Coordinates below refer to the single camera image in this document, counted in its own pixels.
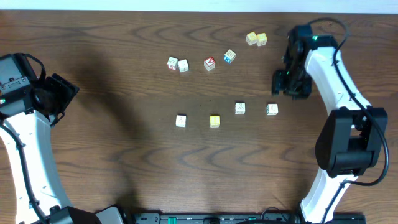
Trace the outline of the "green sided white block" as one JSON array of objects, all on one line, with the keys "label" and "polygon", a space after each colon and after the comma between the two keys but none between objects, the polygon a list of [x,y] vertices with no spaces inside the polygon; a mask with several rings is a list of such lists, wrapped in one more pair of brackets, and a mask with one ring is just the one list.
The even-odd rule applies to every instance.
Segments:
[{"label": "green sided white block", "polygon": [[278,104],[276,104],[276,103],[271,103],[271,104],[268,104],[268,105],[267,105],[267,107],[266,107],[266,114],[267,114],[268,116],[277,115],[278,112],[279,112]]}]

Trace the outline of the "white block with figure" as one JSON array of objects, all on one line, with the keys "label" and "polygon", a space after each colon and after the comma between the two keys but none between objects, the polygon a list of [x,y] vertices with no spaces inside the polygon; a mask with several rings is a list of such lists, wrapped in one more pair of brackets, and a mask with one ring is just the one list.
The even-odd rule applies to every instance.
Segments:
[{"label": "white block with figure", "polygon": [[244,102],[235,103],[235,114],[245,114],[246,104]]}]

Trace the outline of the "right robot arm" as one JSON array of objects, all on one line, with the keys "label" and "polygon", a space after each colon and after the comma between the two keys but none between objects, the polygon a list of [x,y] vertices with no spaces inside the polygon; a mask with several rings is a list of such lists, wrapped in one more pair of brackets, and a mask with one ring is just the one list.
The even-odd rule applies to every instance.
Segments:
[{"label": "right robot arm", "polygon": [[301,200],[291,223],[352,223],[333,212],[350,185],[380,183],[389,168],[385,137],[387,112],[375,108],[360,93],[341,58],[341,44],[332,35],[315,35],[310,24],[288,34],[271,92],[306,99],[315,84],[328,118],[315,144],[319,166],[309,193]]}]

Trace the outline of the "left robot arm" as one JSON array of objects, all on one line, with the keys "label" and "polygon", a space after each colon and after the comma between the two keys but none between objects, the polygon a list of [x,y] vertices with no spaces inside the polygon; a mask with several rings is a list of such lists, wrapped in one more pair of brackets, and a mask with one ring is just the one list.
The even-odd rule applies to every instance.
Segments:
[{"label": "left robot arm", "polygon": [[30,54],[1,57],[1,139],[17,197],[16,223],[132,223],[112,205],[96,213],[75,208],[63,188],[53,156],[52,128],[79,88],[44,68],[34,72]]}]

